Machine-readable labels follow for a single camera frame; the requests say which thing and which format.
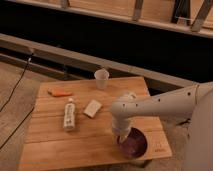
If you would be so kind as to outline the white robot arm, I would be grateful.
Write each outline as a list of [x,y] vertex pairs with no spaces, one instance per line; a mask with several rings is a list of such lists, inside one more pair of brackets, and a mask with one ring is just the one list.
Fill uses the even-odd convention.
[[138,100],[134,93],[116,99],[110,112],[112,132],[125,136],[136,116],[191,119],[182,171],[213,171],[213,82],[184,87]]

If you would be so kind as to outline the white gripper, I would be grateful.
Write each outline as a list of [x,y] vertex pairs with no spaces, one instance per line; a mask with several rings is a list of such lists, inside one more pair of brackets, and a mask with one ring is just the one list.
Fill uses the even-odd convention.
[[112,120],[112,132],[116,135],[117,144],[127,140],[131,130],[130,123],[130,120]]

